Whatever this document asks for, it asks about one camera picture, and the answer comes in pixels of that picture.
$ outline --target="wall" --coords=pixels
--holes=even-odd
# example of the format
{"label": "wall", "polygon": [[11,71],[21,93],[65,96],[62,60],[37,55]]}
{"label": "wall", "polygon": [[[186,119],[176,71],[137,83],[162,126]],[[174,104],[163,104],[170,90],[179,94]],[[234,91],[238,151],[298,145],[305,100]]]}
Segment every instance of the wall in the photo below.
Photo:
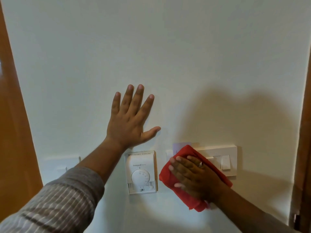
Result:
{"label": "wall", "polygon": [[[2,0],[38,159],[86,156],[129,83],[155,103],[135,150],[158,172],[173,142],[236,144],[234,190],[286,222],[310,47],[311,0]],[[126,193],[123,159],[88,232],[238,232],[162,183]]]}

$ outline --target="red cloth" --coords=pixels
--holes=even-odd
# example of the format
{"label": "red cloth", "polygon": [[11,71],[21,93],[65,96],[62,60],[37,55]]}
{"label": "red cloth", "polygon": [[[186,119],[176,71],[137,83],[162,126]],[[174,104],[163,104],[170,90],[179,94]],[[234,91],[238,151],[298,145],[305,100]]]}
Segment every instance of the red cloth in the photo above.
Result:
{"label": "red cloth", "polygon": [[[204,158],[203,155],[193,149],[190,145],[184,146],[174,156],[174,158],[176,158],[177,156],[187,158],[188,155],[194,156],[197,159],[201,160],[205,165],[211,168],[227,186],[232,187],[232,182],[229,181],[229,179],[221,171],[219,171],[218,168],[216,168],[210,161]],[[184,202],[184,204],[189,207],[189,209],[195,209],[198,212],[201,212],[204,209],[209,208],[208,203],[206,203],[205,201],[198,200],[183,191],[181,188],[174,187],[174,184],[178,183],[179,181],[169,170],[170,164],[171,163],[168,161],[168,163],[162,168],[159,175],[159,180],[162,181],[168,188],[172,189],[175,194]]]}

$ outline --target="honeywell thermostat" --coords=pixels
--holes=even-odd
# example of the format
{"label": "honeywell thermostat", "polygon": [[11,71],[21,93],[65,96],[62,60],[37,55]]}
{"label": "honeywell thermostat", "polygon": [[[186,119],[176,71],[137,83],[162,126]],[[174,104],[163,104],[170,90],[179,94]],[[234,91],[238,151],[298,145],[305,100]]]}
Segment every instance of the honeywell thermostat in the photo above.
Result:
{"label": "honeywell thermostat", "polygon": [[156,192],[154,150],[125,155],[126,181],[129,194]]}

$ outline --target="striped sleeve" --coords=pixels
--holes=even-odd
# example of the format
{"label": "striped sleeve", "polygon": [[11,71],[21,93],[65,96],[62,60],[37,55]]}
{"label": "striped sleeve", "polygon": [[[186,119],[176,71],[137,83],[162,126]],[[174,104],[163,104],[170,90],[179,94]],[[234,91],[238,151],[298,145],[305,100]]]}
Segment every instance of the striped sleeve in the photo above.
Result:
{"label": "striped sleeve", "polygon": [[103,194],[104,183],[97,173],[74,167],[3,220],[0,232],[83,232]]}

